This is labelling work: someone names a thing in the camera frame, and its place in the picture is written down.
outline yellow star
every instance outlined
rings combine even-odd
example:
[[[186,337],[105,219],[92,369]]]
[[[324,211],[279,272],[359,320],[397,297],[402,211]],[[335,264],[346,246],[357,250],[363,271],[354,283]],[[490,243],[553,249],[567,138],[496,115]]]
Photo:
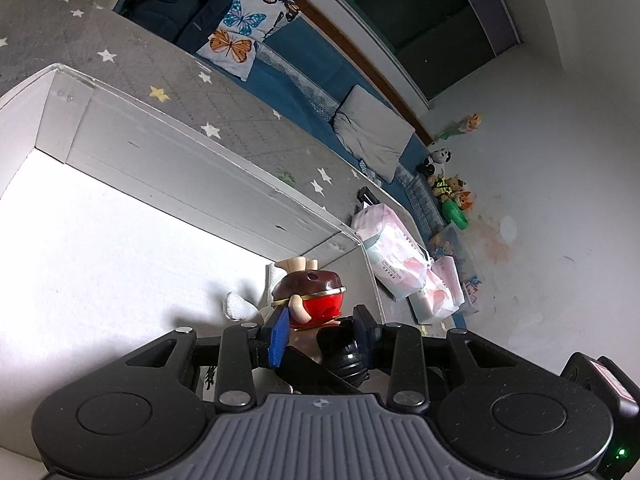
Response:
[[[155,86],[151,87],[151,94],[149,97],[157,97],[161,103],[168,101],[171,99],[167,94],[164,93],[164,88],[156,88]]]

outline red toy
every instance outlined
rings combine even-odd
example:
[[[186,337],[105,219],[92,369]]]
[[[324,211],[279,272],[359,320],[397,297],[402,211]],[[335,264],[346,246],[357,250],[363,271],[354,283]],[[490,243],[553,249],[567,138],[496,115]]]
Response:
[[[330,270],[318,270],[318,261],[290,258],[276,266],[288,274],[273,289],[271,306],[286,304],[290,324],[304,330],[340,317],[345,288],[340,276]]]

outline plastic bag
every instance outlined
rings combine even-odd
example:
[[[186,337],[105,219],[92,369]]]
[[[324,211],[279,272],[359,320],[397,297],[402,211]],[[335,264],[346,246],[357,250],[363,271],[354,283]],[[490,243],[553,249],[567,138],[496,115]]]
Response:
[[[373,274],[396,300],[423,288],[431,259],[389,206],[364,208],[353,217],[351,227],[364,243]]]
[[[447,285],[451,291],[453,305],[459,307],[465,303],[465,297],[460,286],[458,270],[456,269],[455,260],[451,256],[443,256],[438,258],[431,266],[431,270]]]
[[[420,324],[441,322],[458,310],[449,287],[432,270],[427,272],[424,287],[409,296],[409,303]]]

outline white wall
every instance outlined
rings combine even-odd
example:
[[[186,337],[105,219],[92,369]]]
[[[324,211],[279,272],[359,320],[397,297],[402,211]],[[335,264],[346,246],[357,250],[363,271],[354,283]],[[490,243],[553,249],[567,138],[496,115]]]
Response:
[[[640,0],[546,0],[562,65],[640,120]]]
[[[439,131],[484,114],[477,132],[438,144],[452,151],[449,173],[478,194],[465,237],[495,281],[468,325],[554,372],[581,351],[640,381],[639,132],[529,52],[492,60],[428,115]]]
[[[556,65],[561,64],[558,42],[545,0],[504,0],[520,41]]]

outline panda plush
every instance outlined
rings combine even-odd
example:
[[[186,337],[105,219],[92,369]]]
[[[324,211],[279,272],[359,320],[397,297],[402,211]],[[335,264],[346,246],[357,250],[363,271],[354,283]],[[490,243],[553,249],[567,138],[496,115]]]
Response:
[[[451,152],[446,148],[441,148],[430,153],[421,164],[415,167],[417,173],[421,173],[425,178],[436,174],[444,175],[444,164],[451,160]]]

